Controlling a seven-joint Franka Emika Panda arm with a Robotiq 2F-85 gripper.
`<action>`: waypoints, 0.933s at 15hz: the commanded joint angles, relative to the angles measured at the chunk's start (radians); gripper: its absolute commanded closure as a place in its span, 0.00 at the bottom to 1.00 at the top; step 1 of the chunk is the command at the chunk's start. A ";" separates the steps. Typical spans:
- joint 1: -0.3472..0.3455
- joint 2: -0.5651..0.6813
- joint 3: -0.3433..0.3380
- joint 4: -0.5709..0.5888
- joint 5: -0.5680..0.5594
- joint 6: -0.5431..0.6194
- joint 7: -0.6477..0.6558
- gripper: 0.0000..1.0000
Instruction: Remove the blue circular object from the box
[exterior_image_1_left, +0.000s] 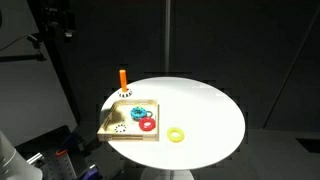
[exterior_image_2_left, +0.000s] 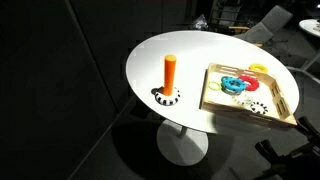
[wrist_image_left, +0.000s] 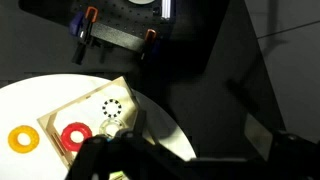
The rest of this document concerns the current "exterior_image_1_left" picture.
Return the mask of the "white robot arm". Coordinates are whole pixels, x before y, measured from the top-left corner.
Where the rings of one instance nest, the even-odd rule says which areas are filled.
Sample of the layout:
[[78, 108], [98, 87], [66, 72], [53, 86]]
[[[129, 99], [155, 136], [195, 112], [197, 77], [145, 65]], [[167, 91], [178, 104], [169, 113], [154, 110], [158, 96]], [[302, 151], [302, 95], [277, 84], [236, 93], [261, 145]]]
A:
[[42, 180], [40, 169], [30, 165], [0, 131], [0, 180]]

